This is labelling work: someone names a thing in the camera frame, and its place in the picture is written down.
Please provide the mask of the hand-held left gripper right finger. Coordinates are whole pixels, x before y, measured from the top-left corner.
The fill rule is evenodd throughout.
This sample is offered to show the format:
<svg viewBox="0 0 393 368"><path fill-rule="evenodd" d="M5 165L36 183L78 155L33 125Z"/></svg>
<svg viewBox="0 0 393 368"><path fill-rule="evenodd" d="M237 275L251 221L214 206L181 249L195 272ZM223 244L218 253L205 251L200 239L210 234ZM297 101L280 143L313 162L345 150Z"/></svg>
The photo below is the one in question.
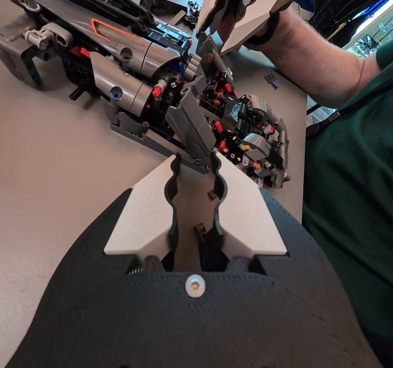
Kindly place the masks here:
<svg viewBox="0 0 393 368"><path fill-rule="evenodd" d="M218 224L223 234L221 251L228 259L254 255L284 256L287 247L258 185L221 153L212 157L218 183Z"/></svg>

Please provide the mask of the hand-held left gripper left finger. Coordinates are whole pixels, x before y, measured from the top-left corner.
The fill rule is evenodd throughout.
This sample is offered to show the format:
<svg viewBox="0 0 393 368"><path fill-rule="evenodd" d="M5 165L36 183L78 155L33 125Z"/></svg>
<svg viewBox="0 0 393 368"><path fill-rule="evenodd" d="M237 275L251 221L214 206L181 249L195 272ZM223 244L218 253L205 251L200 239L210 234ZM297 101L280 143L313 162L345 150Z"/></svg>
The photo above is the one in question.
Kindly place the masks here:
<svg viewBox="0 0 393 368"><path fill-rule="evenodd" d="M106 243L106 255L174 257L179 229L173 199L179 173L180 155L171 155L134 185Z"/></svg>

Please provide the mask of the grey black lego car model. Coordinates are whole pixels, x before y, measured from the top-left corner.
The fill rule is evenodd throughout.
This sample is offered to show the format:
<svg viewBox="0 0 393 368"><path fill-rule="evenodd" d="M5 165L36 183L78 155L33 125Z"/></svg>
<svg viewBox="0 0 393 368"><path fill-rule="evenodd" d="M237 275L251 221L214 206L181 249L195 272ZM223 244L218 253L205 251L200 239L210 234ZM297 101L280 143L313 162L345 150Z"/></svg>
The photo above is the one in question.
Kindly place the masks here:
<svg viewBox="0 0 393 368"><path fill-rule="evenodd" d="M24 14L1 27L1 61L43 89L33 61L60 57L69 96L99 97L111 129L206 174L221 153L263 187L290 181L283 119L258 96L238 96L211 35L155 16L156 0L10 0Z"/></svg>

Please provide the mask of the person's right forearm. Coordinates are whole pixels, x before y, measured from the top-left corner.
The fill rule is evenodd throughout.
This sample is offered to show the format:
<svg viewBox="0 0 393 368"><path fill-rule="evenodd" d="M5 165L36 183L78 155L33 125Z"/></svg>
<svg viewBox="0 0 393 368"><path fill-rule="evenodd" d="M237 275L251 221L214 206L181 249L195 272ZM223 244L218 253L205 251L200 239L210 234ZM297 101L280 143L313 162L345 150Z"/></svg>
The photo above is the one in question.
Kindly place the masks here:
<svg viewBox="0 0 393 368"><path fill-rule="evenodd" d="M280 13L273 37L256 48L314 101L338 108L381 72L376 53L357 57L322 38L292 9Z"/></svg>

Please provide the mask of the cluster of small black lego pieces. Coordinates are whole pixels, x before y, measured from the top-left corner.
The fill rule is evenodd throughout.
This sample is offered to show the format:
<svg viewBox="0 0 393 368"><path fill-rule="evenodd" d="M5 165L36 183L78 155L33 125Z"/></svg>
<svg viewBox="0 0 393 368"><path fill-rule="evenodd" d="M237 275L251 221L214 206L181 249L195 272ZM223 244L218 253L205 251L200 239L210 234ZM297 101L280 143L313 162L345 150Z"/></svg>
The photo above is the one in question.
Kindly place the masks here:
<svg viewBox="0 0 393 368"><path fill-rule="evenodd" d="M200 9L198 2L192 0L188 1L189 12L183 17L183 24L189 27L191 30L196 28L198 22Z"/></svg>

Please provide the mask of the black curved lego panel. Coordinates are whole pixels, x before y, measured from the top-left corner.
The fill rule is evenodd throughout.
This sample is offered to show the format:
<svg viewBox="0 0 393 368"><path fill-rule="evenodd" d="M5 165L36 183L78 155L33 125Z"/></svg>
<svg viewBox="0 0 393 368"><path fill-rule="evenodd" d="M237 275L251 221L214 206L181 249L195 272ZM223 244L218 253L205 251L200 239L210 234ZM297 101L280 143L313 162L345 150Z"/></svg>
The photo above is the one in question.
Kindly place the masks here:
<svg viewBox="0 0 393 368"><path fill-rule="evenodd" d="M156 16L175 16L180 11L188 13L188 7L169 0L140 0L139 4Z"/></svg>

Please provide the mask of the person's right hand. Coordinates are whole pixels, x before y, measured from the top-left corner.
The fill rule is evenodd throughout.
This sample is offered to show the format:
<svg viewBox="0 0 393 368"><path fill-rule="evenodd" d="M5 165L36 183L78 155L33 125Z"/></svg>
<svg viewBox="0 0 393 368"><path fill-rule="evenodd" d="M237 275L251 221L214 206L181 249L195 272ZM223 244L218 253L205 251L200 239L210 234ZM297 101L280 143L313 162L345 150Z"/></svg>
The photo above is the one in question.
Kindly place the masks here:
<svg viewBox="0 0 393 368"><path fill-rule="evenodd" d="M240 22L243 18L237 13L236 15L233 15L232 13L229 13L225 17L223 17L222 21L219 24L217 33L223 42L223 44L226 42L228 39L230 33L232 32L234 26Z"/></svg>

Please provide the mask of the blue garment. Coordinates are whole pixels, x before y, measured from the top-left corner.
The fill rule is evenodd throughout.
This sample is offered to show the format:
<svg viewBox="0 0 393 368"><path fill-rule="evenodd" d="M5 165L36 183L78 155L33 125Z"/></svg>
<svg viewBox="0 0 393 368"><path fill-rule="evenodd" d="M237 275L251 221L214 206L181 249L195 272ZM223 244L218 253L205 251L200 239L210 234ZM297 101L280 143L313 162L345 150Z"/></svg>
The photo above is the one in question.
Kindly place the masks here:
<svg viewBox="0 0 393 368"><path fill-rule="evenodd" d="M297 4L299 5L300 16L305 21L310 21L310 19L315 14L315 1L314 0L297 0Z"/></svg>

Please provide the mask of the black garment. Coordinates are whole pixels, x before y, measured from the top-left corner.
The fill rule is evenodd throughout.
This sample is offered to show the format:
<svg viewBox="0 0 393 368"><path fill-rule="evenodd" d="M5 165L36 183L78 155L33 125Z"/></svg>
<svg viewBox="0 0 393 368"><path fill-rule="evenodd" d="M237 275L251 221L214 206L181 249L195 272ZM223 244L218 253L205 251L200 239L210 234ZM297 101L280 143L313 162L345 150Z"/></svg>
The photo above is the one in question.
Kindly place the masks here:
<svg viewBox="0 0 393 368"><path fill-rule="evenodd" d="M369 15L387 0L314 0L309 24L331 43L343 47Z"/></svg>

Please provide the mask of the glass display case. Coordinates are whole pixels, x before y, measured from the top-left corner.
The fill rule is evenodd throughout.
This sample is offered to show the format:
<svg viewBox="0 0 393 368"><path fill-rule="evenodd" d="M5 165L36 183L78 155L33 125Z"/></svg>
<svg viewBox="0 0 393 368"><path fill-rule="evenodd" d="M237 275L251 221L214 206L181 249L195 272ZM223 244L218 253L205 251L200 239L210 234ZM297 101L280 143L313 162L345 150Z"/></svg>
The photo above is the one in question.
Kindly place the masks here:
<svg viewBox="0 0 393 368"><path fill-rule="evenodd" d="M350 41L343 46L358 57L368 57L378 47L393 39L393 0L387 0L358 27Z"/></svg>

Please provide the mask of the person's green shirt torso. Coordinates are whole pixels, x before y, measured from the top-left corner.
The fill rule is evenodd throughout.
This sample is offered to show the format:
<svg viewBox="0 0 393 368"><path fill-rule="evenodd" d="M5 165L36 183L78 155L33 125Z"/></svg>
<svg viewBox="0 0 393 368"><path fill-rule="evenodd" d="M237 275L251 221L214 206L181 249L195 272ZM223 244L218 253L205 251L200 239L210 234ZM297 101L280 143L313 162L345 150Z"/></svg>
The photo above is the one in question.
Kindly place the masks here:
<svg viewBox="0 0 393 368"><path fill-rule="evenodd" d="M381 72L306 141L303 226L321 246L384 367L393 353L393 95L367 100L392 80L393 46L376 51Z"/></svg>

